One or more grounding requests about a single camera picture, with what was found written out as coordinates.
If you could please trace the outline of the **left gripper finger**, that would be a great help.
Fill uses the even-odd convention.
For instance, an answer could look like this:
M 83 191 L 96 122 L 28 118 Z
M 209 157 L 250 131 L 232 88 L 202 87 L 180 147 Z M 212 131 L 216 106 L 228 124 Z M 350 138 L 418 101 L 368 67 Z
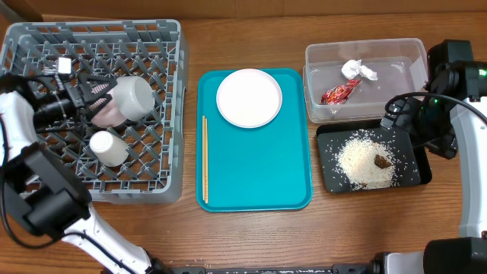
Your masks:
M 105 95 L 116 85 L 115 78 L 87 73 L 78 74 L 78 86 L 82 95 Z
M 81 109 L 81 114 L 88 120 L 97 115 L 111 100 L 112 96 L 108 93 L 104 94 L 85 94 L 83 96 L 84 107 Z

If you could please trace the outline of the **grey bowl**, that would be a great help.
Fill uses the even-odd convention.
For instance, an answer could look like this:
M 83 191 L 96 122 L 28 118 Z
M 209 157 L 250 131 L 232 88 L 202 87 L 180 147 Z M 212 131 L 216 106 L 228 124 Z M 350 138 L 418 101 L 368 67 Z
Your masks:
M 154 109 L 153 90 L 139 76 L 123 76 L 116 80 L 113 98 L 119 112 L 131 121 L 144 118 Z

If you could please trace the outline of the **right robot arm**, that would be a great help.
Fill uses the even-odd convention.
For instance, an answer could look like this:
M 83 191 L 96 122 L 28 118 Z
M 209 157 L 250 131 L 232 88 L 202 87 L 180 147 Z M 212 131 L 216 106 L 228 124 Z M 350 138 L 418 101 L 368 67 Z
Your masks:
M 413 146 L 460 158 L 462 215 L 456 238 L 434 240 L 422 251 L 382 253 L 371 273 L 484 273 L 486 271 L 486 63 L 468 40 L 444 40 L 427 53 L 423 92 L 387 101 L 380 124 L 401 129 Z

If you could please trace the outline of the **white napkin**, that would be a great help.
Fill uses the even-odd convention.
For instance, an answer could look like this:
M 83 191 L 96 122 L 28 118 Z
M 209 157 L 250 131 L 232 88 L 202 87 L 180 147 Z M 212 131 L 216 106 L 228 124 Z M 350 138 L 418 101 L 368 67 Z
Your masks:
M 348 79 L 355 79 L 357 76 L 366 78 L 370 81 L 377 81 L 377 73 L 366 65 L 361 64 L 361 60 L 350 59 L 341 68 L 341 73 Z

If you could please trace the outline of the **white cup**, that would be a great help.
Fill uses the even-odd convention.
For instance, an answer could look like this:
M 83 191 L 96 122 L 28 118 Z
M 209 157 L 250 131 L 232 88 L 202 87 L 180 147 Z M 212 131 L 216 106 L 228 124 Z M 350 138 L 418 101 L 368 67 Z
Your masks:
M 108 167 L 123 164 L 129 156 L 126 151 L 128 145 L 108 131 L 94 133 L 89 140 L 89 146 L 97 158 Z

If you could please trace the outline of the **brown food piece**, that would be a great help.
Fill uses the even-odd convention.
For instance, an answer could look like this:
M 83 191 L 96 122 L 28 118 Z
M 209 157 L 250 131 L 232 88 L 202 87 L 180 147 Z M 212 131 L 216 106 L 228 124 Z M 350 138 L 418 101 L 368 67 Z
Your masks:
M 387 158 L 385 158 L 381 155 L 375 155 L 374 164 L 377 167 L 379 167 L 380 169 L 385 169 L 385 168 L 391 167 L 393 165 L 390 161 L 388 161 Z

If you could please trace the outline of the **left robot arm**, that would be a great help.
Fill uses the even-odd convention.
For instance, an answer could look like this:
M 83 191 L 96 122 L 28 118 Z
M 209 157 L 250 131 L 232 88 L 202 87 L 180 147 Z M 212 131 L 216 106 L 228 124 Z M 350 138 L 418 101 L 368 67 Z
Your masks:
M 73 86 L 59 72 L 49 76 L 58 87 L 42 97 L 30 84 L 43 75 L 1 77 L 1 220 L 8 236 L 30 250 L 72 244 L 108 273 L 169 273 L 100 217 L 84 182 L 37 138 L 64 119 L 92 117 L 111 101 L 116 80 L 80 73 Z

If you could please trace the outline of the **small pink plate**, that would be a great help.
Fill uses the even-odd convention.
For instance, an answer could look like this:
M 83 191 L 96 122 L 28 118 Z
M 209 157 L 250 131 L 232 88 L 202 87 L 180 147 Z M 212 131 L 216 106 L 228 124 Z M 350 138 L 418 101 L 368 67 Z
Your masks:
M 118 110 L 113 98 L 91 119 L 95 126 L 105 129 L 120 126 L 125 121 L 126 118 Z

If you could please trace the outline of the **red snack wrapper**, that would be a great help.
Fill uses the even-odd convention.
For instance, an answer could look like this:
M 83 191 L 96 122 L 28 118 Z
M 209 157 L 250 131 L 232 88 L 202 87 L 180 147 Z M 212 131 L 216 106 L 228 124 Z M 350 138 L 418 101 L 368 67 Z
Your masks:
M 361 80 L 348 80 L 345 84 L 326 91 L 320 102 L 325 105 L 344 104 L 360 83 Z

